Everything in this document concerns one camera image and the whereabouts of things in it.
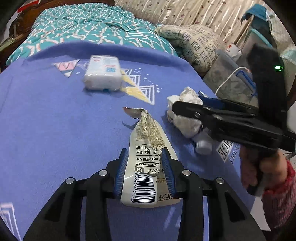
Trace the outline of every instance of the barcode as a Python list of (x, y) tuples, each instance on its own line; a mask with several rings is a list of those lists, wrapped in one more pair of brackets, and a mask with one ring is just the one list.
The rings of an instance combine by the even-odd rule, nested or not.
[(137, 203), (154, 203), (156, 191), (154, 187), (153, 177), (148, 175), (137, 175), (138, 182), (136, 195), (133, 202)]

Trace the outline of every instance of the patterned pillow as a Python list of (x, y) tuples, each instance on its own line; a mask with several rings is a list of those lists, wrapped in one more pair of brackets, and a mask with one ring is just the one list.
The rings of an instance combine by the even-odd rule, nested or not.
[(155, 29), (161, 37), (168, 39), (174, 47), (181, 47), (184, 58), (197, 72), (205, 72), (215, 62), (215, 50), (223, 49), (219, 36), (209, 27), (202, 25), (162, 25)]

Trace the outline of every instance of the blue tablecloth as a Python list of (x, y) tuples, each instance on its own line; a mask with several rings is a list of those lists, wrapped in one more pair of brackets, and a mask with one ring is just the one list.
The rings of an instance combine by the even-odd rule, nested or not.
[[(85, 91), (82, 79), (94, 54), (117, 56), (154, 105), (123, 92)], [(80, 61), (70, 77), (53, 65), (74, 59)], [(137, 120), (124, 113), (124, 106), (148, 110), (185, 168), (203, 178), (223, 177), (251, 209), (254, 198), (241, 186), (237, 150), (225, 163), (215, 148), (210, 156), (198, 155), (193, 142), (168, 122), (166, 97), (186, 86), (215, 97), (185, 60), (129, 46), (64, 43), (12, 63), (0, 75), (0, 207), (14, 234), (23, 238), (67, 177), (90, 177), (129, 148)], [(177, 240), (181, 206), (140, 209), (108, 200), (113, 241)]]

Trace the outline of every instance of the white cable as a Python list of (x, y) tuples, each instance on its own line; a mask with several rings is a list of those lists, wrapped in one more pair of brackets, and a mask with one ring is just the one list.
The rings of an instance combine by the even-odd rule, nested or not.
[(236, 72), (236, 71), (238, 71), (239, 69), (245, 69), (245, 70), (247, 70), (248, 72), (250, 72), (250, 70), (249, 69), (247, 69), (246, 67), (243, 67), (243, 66), (241, 66), (241, 67), (238, 67), (235, 71), (233, 71), (232, 73), (231, 73), (231, 75), (218, 87), (218, 89), (216, 90), (216, 92), (215, 92), (215, 95), (217, 95), (217, 93), (218, 93), (218, 91), (220, 90), (220, 88), (231, 78), (231, 76)]

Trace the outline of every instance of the yellow triangle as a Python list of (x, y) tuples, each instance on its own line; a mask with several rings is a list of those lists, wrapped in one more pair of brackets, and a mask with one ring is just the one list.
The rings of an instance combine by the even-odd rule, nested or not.
[(139, 100), (142, 100), (146, 103), (152, 104), (151, 101), (147, 98), (147, 96), (139, 89), (138, 86), (132, 87), (128, 86), (125, 89), (121, 89), (126, 92), (129, 96), (133, 96)]
[(132, 86), (137, 86), (137, 85), (135, 84), (135, 82), (132, 81), (132, 80), (130, 79), (130, 77), (129, 77), (129, 76), (128, 76), (123, 70), (120, 70), (120, 72), (121, 72), (121, 75), (122, 75), (122, 79), (123, 79), (123, 81), (129, 83), (129, 84), (132, 85)]

